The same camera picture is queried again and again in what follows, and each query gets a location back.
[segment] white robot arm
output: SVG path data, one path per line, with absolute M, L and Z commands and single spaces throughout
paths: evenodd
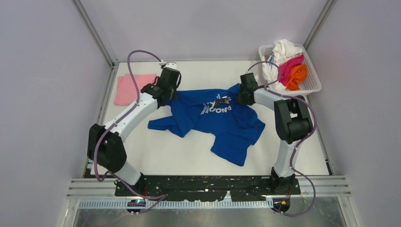
M 148 84 L 142 90 L 138 106 L 132 111 L 135 102 L 128 106 L 119 116 L 104 126 L 95 124 L 89 132 L 88 157 L 93 160 L 94 150 L 105 128 L 119 121 L 105 136 L 99 147 L 97 162 L 130 185 L 135 185 L 143 174 L 127 161 L 123 143 L 132 130 L 149 114 L 164 106 L 168 101 L 175 99 L 177 81 L 181 74 L 175 63 L 167 63 L 163 68 L 156 85 Z M 253 73 L 241 76 L 241 86 L 237 97 L 239 103 L 252 105 L 261 104 L 275 111 L 276 131 L 281 139 L 279 156 L 272 168 L 270 180 L 273 186 L 288 183 L 294 180 L 295 174 L 291 169 L 290 160 L 296 143 L 305 137 L 312 129 L 312 121 L 307 107 L 293 99 L 282 98 L 260 88 Z

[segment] black base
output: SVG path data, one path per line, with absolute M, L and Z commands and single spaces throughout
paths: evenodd
M 140 207 L 144 207 L 146 205 L 145 200 L 143 199 L 136 199 L 136 200 L 131 200 L 130 202 L 128 202 L 127 205 L 127 211 L 129 213 L 136 213 L 136 212 L 140 212 Z
M 263 201 L 263 195 L 287 195 L 289 186 L 272 189 L 269 176 L 142 176 L 132 188 L 141 195 L 166 194 L 166 201 L 221 201 L 230 191 L 232 201 Z M 121 182 L 116 182 L 115 196 L 132 196 Z M 301 191 L 294 178 L 291 194 Z
M 273 199 L 273 208 L 275 212 L 286 212 L 291 205 L 289 199 Z
M 274 170 L 274 167 L 271 168 L 271 175 L 270 175 L 270 186 L 273 190 L 288 190 L 292 185 L 294 185 L 295 181 L 295 174 L 292 174 L 288 177 L 279 177 Z

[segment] pink cloth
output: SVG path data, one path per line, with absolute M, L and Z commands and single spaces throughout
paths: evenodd
M 145 85 L 153 83 L 156 74 L 134 75 L 134 78 L 140 91 Z M 136 98 L 137 93 L 131 75 L 125 74 L 123 77 L 118 77 L 114 105 L 130 105 Z
M 302 64 L 304 61 L 304 55 L 299 55 L 295 58 L 291 58 L 290 60 L 286 61 L 284 64 L 280 66 L 281 69 L 281 78 L 280 82 L 286 86 L 289 80 L 289 75 L 291 74 L 291 70 L 294 66 Z

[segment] blue t-shirt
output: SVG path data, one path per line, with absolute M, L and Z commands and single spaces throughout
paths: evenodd
M 170 130 L 184 137 L 191 129 L 216 136 L 211 151 L 236 165 L 243 166 L 246 151 L 258 141 L 265 124 L 256 112 L 236 102 L 239 84 L 228 90 L 205 89 L 177 91 L 177 99 L 170 101 L 172 116 L 149 121 L 148 128 Z M 228 98 L 229 104 L 218 99 Z

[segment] white plastic basket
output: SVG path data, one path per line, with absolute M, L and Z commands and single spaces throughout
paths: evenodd
M 289 95 L 289 96 L 298 96 L 298 95 L 308 95 L 312 92 L 320 91 L 322 89 L 322 84 L 320 83 L 319 78 L 317 77 L 316 71 L 314 70 L 314 67 L 312 65 L 311 59 L 308 56 L 308 53 L 306 53 L 306 50 L 304 46 L 300 44 L 295 44 L 297 47 L 301 47 L 303 50 L 303 54 L 305 56 L 305 59 L 303 61 L 303 64 L 306 64 L 308 68 L 308 76 L 304 80 L 303 83 L 299 84 L 299 90 L 298 91 L 284 91 L 280 92 L 281 94 L 284 95 Z M 273 48 L 274 45 L 263 45 L 259 47 L 259 56 L 261 60 L 263 61 L 263 56 L 268 54 L 272 55 L 273 54 Z

